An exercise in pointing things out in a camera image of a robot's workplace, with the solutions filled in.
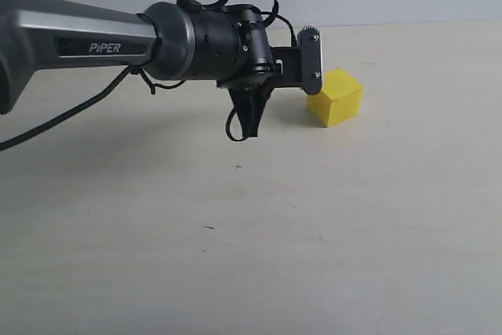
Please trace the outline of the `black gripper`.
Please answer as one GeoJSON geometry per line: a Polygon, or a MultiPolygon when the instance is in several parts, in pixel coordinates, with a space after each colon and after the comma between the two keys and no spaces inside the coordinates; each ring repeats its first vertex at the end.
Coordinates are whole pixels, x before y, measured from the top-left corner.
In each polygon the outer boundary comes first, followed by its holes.
{"type": "Polygon", "coordinates": [[[304,89],[300,48],[271,47],[269,63],[244,65],[230,78],[217,80],[216,86],[229,89],[233,103],[227,117],[227,137],[235,138],[231,123],[237,116],[242,131],[241,138],[256,138],[274,88],[304,89]]]}

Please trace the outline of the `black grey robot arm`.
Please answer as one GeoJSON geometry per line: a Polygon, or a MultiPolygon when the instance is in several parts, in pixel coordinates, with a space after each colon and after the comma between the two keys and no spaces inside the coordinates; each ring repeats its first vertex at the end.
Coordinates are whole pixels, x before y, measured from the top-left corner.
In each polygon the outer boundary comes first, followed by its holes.
{"type": "Polygon", "coordinates": [[[229,119],[239,120],[242,138],[255,137],[274,89],[315,94],[322,86],[314,28],[292,33],[289,46],[269,43],[278,11],[230,0],[158,2],[136,14],[63,0],[1,0],[1,112],[13,109],[36,71],[119,66],[152,92],[215,81],[229,92],[229,119]]]}

